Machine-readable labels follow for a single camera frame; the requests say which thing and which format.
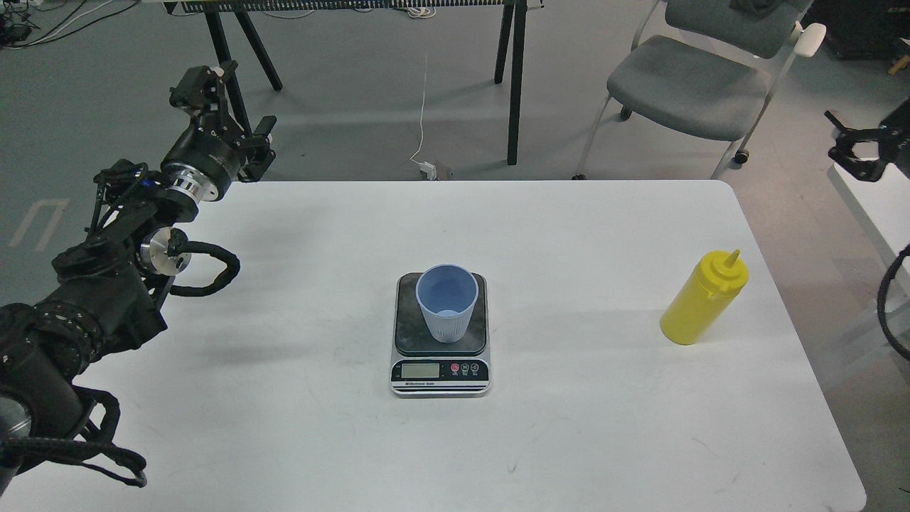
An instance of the digital scale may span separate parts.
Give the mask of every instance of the digital scale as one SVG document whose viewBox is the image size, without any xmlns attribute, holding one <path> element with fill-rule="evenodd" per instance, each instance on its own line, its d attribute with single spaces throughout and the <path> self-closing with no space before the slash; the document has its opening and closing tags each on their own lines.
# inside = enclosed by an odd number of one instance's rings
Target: digital scale
<svg viewBox="0 0 910 512">
<path fill-rule="evenodd" d="M 479 274 L 480 293 L 468 331 L 455 343 L 440 343 L 430 334 L 417 304 L 420 272 L 399 279 L 395 309 L 390 379 L 402 397 L 478 396 L 490 389 L 490 331 L 487 283 Z"/>
</svg>

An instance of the bottle cap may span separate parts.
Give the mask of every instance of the bottle cap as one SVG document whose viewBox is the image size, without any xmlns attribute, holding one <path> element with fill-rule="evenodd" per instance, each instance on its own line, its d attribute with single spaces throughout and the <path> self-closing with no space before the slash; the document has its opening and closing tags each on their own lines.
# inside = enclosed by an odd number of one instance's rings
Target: bottle cap
<svg viewBox="0 0 910 512">
<path fill-rule="evenodd" d="M 695 268 L 695 280 L 710 295 L 734 297 L 749 281 L 749 268 L 733 252 L 712 251 Z"/>
</svg>

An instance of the gray chair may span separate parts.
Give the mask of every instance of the gray chair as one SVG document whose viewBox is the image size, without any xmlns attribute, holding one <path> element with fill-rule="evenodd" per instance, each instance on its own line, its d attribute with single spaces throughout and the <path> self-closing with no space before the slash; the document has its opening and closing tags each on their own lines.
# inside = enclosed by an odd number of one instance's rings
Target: gray chair
<svg viewBox="0 0 910 512">
<path fill-rule="evenodd" d="M 765 59 L 776 56 L 788 43 L 793 43 L 793 50 L 772 78 L 760 69 L 665 36 L 652 36 L 639 45 L 645 25 L 661 1 L 667 3 L 667 25 L 723 41 Z M 823 25 L 813 24 L 803 30 L 797 22 L 811 2 L 783 0 L 770 13 L 757 15 L 731 8 L 731 0 L 653 0 L 635 32 L 632 52 L 607 80 L 607 99 L 594 119 L 573 179 L 585 179 L 584 164 L 612 98 L 622 104 L 622 121 L 635 112 L 695 137 L 730 141 L 713 179 L 727 168 L 737 142 L 740 144 L 733 161 L 745 163 L 749 158 L 746 143 L 794 57 L 812 56 L 822 44 Z"/>
</svg>

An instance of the white table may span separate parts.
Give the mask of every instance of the white table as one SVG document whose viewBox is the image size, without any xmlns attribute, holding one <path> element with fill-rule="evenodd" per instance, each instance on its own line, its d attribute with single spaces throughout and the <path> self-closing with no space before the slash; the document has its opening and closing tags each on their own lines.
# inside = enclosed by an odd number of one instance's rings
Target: white table
<svg viewBox="0 0 910 512">
<path fill-rule="evenodd" d="M 42 465 L 13 481 L 4 509 L 865 503 L 720 181 L 235 184 L 187 232 L 235 251 L 239 277 L 213 297 L 168 299 L 167 332 L 78 381 L 120 398 L 116 441 L 148 458 L 148 487 Z M 669 342 L 658 320 L 693 265 L 735 248 L 752 274 L 742 295 L 697 344 Z M 444 261 L 488 281 L 492 388 L 398 398 L 396 281 Z"/>
<path fill-rule="evenodd" d="M 890 266 L 897 253 L 910 242 L 910 222 L 907 221 L 910 219 L 910 179 L 891 165 L 880 180 L 860 181 L 837 164 L 828 170 L 828 179 L 875 246 L 885 267 Z M 891 284 L 885 306 L 888 325 L 898 335 L 910 329 L 908 292 L 910 273 L 904 265 Z M 849 324 L 815 347 L 811 356 L 819 385 L 826 393 L 883 357 L 893 357 L 896 364 L 905 364 L 882 334 L 875 298 Z"/>
<path fill-rule="evenodd" d="M 910 179 L 894 165 L 882 178 L 870 183 L 850 176 L 834 164 L 828 178 L 860 222 L 869 240 L 888 266 L 910 243 Z M 910 273 L 903 267 L 897 282 L 910 293 Z"/>
</svg>

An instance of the chair wheel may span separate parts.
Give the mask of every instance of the chair wheel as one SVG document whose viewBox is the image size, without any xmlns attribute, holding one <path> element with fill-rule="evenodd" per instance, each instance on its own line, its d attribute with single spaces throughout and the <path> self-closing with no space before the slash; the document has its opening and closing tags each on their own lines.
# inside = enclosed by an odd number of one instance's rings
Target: chair wheel
<svg viewBox="0 0 910 512">
<path fill-rule="evenodd" d="M 733 161 L 740 165 L 743 165 L 745 162 L 749 161 L 748 149 L 740 149 L 736 151 L 736 154 L 733 156 Z"/>
</svg>

